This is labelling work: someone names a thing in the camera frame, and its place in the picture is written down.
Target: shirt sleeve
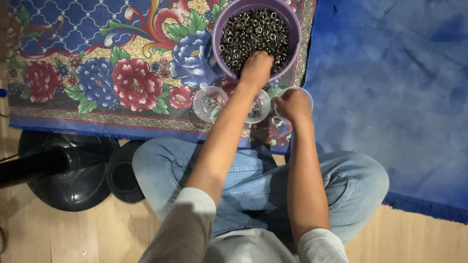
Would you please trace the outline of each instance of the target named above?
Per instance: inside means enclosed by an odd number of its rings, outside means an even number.
[[[299,239],[298,253],[303,263],[349,263],[341,240],[323,228],[303,234]]]
[[[184,188],[138,263],[202,262],[216,215],[213,199]]]

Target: forearm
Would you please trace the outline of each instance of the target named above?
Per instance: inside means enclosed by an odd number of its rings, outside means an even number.
[[[203,190],[218,205],[226,176],[237,151],[255,88],[240,83],[211,128],[185,185]]]
[[[330,230],[328,202],[315,148],[314,124],[293,126],[294,143],[289,170],[287,202],[294,241],[315,228]]]

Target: light blue jeans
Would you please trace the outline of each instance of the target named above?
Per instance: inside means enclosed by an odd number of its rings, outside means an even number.
[[[133,156],[133,171],[151,208],[164,220],[187,182],[201,145],[157,138]],[[332,232],[347,242],[375,213],[388,190],[385,169],[356,152],[319,156]],[[212,237],[233,230],[265,228],[292,242],[287,214],[289,165],[278,167],[264,146],[237,151],[216,210]]]

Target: blue carpet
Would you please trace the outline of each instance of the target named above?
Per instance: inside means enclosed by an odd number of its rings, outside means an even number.
[[[304,88],[317,142],[390,177],[384,203],[468,223],[468,1],[320,0]]]

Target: clear plastic cup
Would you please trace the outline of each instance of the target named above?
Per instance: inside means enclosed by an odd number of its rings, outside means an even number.
[[[289,90],[289,89],[297,89],[297,90],[300,90],[300,91],[302,91],[304,94],[306,94],[307,96],[309,96],[310,109],[311,109],[311,110],[314,109],[314,101],[312,100],[312,96],[311,96],[305,89],[300,88],[300,87],[289,87],[289,88],[285,88],[285,89],[283,89],[280,93],[278,93],[278,95],[277,95],[276,97],[281,97],[281,96],[283,96],[283,94],[284,94],[287,90]],[[274,108],[275,108],[276,116],[278,116],[278,118],[279,118],[282,122],[287,123],[287,124],[290,124],[290,123],[291,123],[288,119],[286,119],[285,117],[281,116],[281,113],[280,113],[279,110],[278,110],[278,105],[276,105],[276,103],[275,103]]]
[[[250,106],[249,114],[252,114],[252,116],[247,116],[245,122],[248,124],[254,124],[263,121],[270,113],[270,109],[270,97],[263,89],[261,89],[255,96],[252,106]]]
[[[214,123],[228,101],[227,94],[215,86],[200,88],[193,98],[193,110],[201,120]]]

